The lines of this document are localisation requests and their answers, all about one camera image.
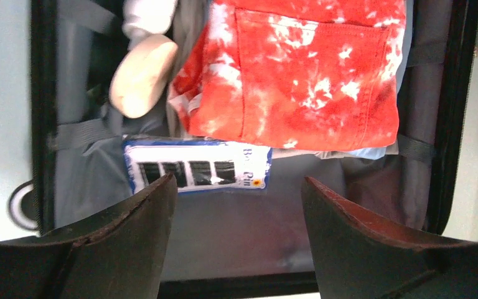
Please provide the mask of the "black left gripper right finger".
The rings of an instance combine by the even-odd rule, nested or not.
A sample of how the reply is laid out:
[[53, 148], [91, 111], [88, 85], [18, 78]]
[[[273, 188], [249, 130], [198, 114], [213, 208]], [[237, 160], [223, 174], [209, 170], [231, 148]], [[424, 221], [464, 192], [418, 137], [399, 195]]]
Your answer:
[[322, 298], [478, 298], [478, 242], [398, 224], [314, 178], [301, 198]]

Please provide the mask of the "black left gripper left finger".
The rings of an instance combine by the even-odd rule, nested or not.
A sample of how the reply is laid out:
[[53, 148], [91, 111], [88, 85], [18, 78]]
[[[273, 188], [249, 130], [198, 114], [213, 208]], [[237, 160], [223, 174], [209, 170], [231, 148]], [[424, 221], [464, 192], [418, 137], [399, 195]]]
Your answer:
[[156, 298], [177, 184], [137, 194], [42, 237], [0, 242], [0, 298]]

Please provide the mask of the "pink and teal kids suitcase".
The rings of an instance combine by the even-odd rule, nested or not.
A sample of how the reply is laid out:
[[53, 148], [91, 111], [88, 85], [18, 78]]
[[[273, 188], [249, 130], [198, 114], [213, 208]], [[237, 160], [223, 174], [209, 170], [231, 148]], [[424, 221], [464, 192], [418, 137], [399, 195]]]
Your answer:
[[[166, 133], [163, 107], [124, 118], [107, 83], [124, 56], [121, 1], [32, 1], [33, 177], [9, 199], [47, 235], [130, 194], [122, 135]], [[180, 194], [159, 298], [317, 290], [300, 187], [310, 176], [395, 222], [441, 235], [450, 218], [476, 44], [478, 1], [409, 1], [399, 151], [378, 160], [273, 158], [268, 189]]]

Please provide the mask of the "red white tie-dye garment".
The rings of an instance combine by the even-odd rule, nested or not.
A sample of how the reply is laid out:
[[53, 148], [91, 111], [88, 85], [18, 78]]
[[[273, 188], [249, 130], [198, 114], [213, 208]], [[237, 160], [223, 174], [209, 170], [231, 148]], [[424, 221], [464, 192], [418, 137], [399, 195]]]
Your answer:
[[193, 136], [353, 151], [396, 141], [404, 1], [213, 1], [168, 102]]

